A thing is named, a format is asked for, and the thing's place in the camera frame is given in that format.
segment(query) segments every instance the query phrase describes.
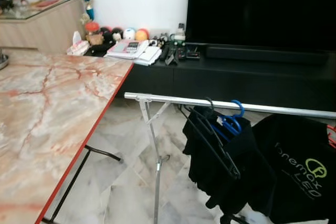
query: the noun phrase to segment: black clothing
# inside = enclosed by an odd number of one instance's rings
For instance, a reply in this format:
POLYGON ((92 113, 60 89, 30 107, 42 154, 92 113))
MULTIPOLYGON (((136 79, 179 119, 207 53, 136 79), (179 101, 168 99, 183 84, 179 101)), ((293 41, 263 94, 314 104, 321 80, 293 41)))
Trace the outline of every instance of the black clothing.
MULTIPOLYGON (((209 108, 203 107, 195 107, 194 109, 201 114, 209 110, 209 108)), ((190 122, 187 121, 183 129, 183 133, 187 137, 183 153, 191 155, 190 179, 197 183, 199 189, 210 196, 206 203, 208 208, 219 205, 223 213, 236 214, 246 203, 249 203, 255 210, 269 215, 272 209, 276 177, 258 150, 250 122, 244 118, 237 118, 242 132, 238 136, 233 136, 226 128, 216 122, 218 115, 219 113, 214 112, 214 116, 209 121, 229 137, 230 142, 228 143, 219 136, 224 144, 224 150, 230 153, 238 167, 241 179, 234 180, 229 176, 190 122)), ((195 113, 191 113, 189 118, 220 154, 215 136, 204 129, 196 119, 195 113)))
POLYGON ((294 115, 271 115, 253 127, 259 150, 276 173, 270 219, 275 224, 336 223, 336 149, 327 125, 294 115))

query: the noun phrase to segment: red table edge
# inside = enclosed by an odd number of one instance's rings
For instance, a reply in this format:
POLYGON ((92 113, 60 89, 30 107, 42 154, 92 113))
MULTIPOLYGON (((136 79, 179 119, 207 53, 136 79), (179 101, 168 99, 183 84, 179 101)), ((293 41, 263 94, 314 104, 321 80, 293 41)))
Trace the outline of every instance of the red table edge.
POLYGON ((86 143, 89 141, 89 139, 91 138, 91 135, 94 133, 94 131, 97 128, 97 125, 99 124, 100 120, 103 118, 106 110, 108 109, 108 107, 110 106, 111 102, 114 100, 114 97, 116 97, 119 89, 121 88, 121 86, 123 85, 123 83, 125 82, 125 79, 127 78, 127 76, 129 75, 129 73, 131 72, 132 68, 134 66, 134 63, 132 63, 132 65, 130 66, 129 70, 126 72, 125 76, 122 78, 120 84, 118 85, 118 87, 116 88, 116 91, 114 92, 113 96, 111 97, 111 99, 109 100, 109 102, 106 104, 105 108, 103 109, 103 111, 101 112, 100 116, 98 117, 98 119, 96 120, 95 124, 93 125, 92 129, 90 130, 89 134, 87 135, 87 137, 85 138, 84 142, 82 143, 82 145, 79 147, 77 153, 75 154, 75 156, 73 157, 72 161, 70 162, 68 168, 66 169, 66 171, 64 172, 62 178, 59 180, 57 186, 55 187, 54 191, 52 192, 52 194, 50 195, 49 199, 47 200, 47 203, 45 204, 44 208, 42 209, 41 213, 39 214, 35 224, 39 224, 41 223, 43 217, 45 216, 48 208, 50 207, 52 201, 54 200, 54 198, 56 197, 56 194, 58 193, 58 190, 61 188, 64 180, 66 179, 66 177, 68 176, 69 172, 71 171, 71 168, 74 166, 76 160, 78 159, 80 153, 82 152, 82 150, 84 149, 84 146, 86 145, 86 143))

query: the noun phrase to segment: clothes drying rack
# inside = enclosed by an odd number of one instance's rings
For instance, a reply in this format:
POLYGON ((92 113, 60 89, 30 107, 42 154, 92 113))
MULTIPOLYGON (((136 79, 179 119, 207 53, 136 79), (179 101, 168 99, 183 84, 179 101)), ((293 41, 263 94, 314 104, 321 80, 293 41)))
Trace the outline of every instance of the clothes drying rack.
MULTIPOLYGON (((124 94, 124 97, 126 99, 133 99, 139 102, 143 119, 145 123, 148 125, 149 137, 154 144, 156 155, 158 158, 157 163, 156 163, 155 202, 154 202, 154 224, 158 224, 157 222, 158 222, 158 216, 159 216, 161 167, 162 167, 162 163, 169 159, 169 155, 163 157, 159 153, 159 148, 158 148, 157 140, 155 137, 155 131, 153 127, 153 121, 157 119, 170 104, 211 106, 211 103, 208 100, 189 99, 189 98, 181 98, 181 97, 169 97, 169 96, 164 96, 164 95, 130 93, 130 92, 126 92, 124 94), (150 110, 149 110, 150 102, 164 102, 164 104, 161 106, 161 108, 156 112, 156 114, 153 117, 151 117, 150 115, 150 110)), ((215 108, 239 110, 239 106, 236 103, 220 102, 220 101, 212 101, 212 103, 215 108)), ((302 115, 302 116, 308 116, 308 117, 313 117, 313 118, 325 118, 325 119, 334 119, 334 120, 336 119, 336 112, 330 112, 330 111, 283 108, 283 107, 254 105, 254 104, 242 104, 242 105, 246 111, 302 115)))

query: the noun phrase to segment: red hanger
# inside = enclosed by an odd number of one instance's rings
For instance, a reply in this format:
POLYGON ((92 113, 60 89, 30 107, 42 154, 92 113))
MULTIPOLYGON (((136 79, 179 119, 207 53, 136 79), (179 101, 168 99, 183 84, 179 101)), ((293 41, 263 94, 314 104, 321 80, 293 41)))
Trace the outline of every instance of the red hanger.
MULTIPOLYGON (((327 125, 327 128, 334 131, 336 133, 336 126, 335 127, 332 127, 330 125, 327 125)), ((329 139, 329 144, 336 148, 336 140, 332 139, 332 136, 331 136, 331 132, 328 133, 328 139, 329 139)))

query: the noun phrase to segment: marble table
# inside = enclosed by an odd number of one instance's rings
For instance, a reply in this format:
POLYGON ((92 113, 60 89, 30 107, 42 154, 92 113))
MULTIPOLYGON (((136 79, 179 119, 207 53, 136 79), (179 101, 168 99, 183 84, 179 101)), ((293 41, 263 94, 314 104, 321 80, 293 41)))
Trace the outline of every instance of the marble table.
POLYGON ((0 71, 0 223, 40 223, 133 63, 7 51, 0 71))

